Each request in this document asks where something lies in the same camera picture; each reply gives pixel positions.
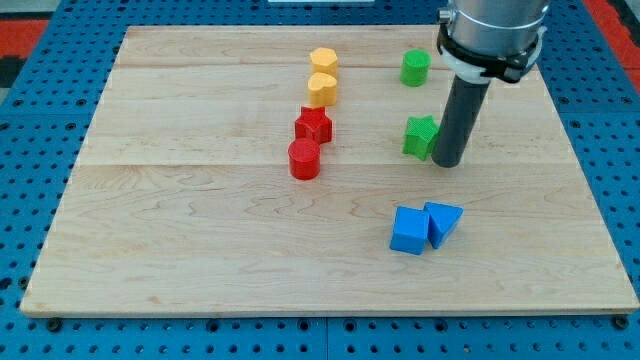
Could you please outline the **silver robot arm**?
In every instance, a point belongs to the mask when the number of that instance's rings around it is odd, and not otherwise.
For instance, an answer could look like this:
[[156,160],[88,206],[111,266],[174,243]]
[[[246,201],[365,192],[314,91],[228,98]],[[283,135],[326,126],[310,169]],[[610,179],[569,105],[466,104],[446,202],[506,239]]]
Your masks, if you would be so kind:
[[449,0],[437,20],[463,49],[505,57],[536,41],[549,6],[550,0]]

